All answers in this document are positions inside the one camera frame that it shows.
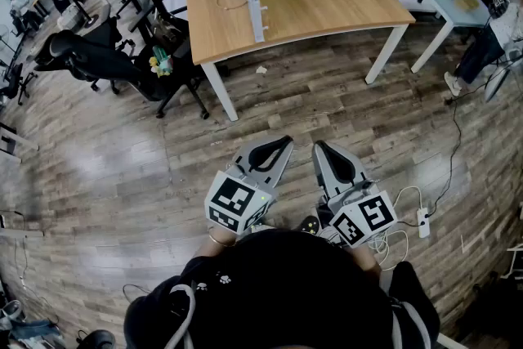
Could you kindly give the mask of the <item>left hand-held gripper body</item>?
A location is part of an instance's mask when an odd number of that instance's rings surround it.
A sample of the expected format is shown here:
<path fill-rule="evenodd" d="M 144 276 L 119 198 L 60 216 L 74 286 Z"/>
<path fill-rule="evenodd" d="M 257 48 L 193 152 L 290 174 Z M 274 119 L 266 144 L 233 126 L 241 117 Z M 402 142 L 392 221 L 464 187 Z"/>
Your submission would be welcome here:
<path fill-rule="evenodd" d="M 275 189 L 237 166 L 218 171 L 205 198 L 206 218 L 237 235 L 259 221 L 275 201 Z"/>

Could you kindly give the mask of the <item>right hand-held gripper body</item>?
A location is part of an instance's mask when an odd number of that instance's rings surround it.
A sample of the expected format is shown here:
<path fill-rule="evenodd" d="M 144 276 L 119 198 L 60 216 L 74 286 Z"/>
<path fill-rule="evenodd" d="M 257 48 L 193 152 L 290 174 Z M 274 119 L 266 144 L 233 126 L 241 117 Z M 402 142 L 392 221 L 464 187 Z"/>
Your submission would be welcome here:
<path fill-rule="evenodd" d="M 327 202 L 333 218 L 329 225 L 342 242 L 357 248 L 373 236 L 397 223 L 397 216 L 386 191 L 372 181 L 362 181 Z"/>

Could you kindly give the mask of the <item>person's right forearm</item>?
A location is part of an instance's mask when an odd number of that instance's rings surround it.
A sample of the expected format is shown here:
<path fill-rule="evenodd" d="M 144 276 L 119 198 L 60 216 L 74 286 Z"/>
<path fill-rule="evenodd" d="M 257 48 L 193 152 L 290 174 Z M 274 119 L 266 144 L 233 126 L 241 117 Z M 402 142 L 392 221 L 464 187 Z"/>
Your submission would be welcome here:
<path fill-rule="evenodd" d="M 367 244 L 362 244 L 357 248 L 350 250 L 352 257 L 355 260 L 355 263 L 363 271 L 374 271 L 377 273 L 381 272 L 381 267 L 379 266 L 372 249 Z"/>

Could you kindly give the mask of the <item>person's left forearm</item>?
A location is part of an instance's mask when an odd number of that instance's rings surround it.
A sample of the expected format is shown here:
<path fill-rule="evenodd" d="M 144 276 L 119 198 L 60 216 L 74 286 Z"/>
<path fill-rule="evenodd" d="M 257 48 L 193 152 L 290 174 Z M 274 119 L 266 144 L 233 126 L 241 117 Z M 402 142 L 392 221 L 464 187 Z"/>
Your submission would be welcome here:
<path fill-rule="evenodd" d="M 237 234 L 222 228 L 221 226 L 211 226 L 208 236 L 194 254 L 194 257 L 215 257 L 224 250 L 235 245 L 238 239 Z"/>

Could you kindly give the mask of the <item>white power strip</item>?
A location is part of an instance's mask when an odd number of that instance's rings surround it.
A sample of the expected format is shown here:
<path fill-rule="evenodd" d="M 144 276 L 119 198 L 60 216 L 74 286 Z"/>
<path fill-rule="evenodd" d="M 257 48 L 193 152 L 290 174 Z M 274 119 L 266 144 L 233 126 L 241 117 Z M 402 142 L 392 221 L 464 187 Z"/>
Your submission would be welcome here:
<path fill-rule="evenodd" d="M 430 235 L 430 225 L 427 208 L 420 208 L 417 211 L 418 219 L 418 236 L 420 239 L 425 239 Z"/>

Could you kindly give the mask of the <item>black shoe with yellow dots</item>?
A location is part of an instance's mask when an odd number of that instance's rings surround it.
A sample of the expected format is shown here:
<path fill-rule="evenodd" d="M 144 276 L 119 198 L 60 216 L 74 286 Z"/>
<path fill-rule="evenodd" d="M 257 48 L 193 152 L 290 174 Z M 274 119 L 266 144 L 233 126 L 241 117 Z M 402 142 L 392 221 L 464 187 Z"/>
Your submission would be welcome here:
<path fill-rule="evenodd" d="M 320 231 L 320 221 L 315 216 L 307 216 L 302 220 L 297 229 L 301 232 L 306 232 L 311 235 L 318 235 Z"/>

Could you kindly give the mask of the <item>person's black top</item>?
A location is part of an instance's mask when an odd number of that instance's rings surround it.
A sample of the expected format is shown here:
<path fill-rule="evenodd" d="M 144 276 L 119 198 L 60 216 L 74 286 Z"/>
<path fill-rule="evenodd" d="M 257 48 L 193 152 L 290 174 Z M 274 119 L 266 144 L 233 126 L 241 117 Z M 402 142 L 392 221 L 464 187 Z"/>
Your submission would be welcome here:
<path fill-rule="evenodd" d="M 269 228 L 133 301 L 127 349 L 433 349 L 435 307 L 408 262 L 363 271 L 342 248 Z"/>

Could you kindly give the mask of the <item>colourful plush toy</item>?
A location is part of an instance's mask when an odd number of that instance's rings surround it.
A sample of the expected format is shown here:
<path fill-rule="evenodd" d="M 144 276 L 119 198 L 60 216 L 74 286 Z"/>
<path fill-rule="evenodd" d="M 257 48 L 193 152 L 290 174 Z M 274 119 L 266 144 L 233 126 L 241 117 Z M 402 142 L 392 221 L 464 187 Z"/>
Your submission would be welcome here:
<path fill-rule="evenodd" d="M 160 46 L 153 46 L 149 64 L 151 71 L 159 78 L 169 76 L 172 73 L 172 58 Z"/>

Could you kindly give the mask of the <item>brown bag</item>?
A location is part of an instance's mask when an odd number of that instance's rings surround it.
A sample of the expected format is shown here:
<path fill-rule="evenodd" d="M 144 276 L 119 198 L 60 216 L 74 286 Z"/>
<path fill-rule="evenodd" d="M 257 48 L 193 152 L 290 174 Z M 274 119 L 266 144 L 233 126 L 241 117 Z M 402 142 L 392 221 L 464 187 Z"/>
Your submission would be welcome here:
<path fill-rule="evenodd" d="M 157 16 L 151 25 L 152 37 L 155 43 L 167 54 L 172 54 L 182 44 L 185 35 L 174 25 Z"/>

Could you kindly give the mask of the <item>wooden table with white legs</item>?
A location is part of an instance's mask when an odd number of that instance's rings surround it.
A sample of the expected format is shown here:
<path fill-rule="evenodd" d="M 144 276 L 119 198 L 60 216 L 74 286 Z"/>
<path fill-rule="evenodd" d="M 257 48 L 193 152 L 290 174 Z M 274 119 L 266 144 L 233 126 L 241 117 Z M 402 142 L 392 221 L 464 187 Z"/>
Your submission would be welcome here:
<path fill-rule="evenodd" d="M 372 83 L 415 19 L 399 0 L 261 0 L 265 41 L 254 40 L 245 0 L 186 0 L 193 62 L 201 65 L 229 120 L 238 118 L 217 63 L 309 38 L 389 28 L 391 34 L 365 77 Z"/>

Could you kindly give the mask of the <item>black mesh office chair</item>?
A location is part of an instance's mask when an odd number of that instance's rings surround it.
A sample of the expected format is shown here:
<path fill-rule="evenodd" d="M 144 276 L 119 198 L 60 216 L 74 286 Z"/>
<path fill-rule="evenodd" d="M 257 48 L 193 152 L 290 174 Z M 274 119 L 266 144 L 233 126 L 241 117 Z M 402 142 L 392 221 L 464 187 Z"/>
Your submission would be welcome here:
<path fill-rule="evenodd" d="M 154 75 L 145 61 L 149 48 L 144 48 L 138 56 L 129 56 L 120 47 L 112 48 L 89 41 L 69 30 L 50 35 L 40 50 L 34 54 L 35 69 L 40 72 L 69 71 L 78 80 L 89 82 L 93 91 L 100 80 L 110 83 L 113 94 L 120 90 L 116 83 L 127 83 L 148 101 L 159 101 L 161 105 L 156 117 L 164 116 L 164 108 L 183 86 L 187 87 L 201 112 L 207 119 L 209 112 L 201 101 L 196 85 L 187 69 L 174 70 L 166 76 Z"/>

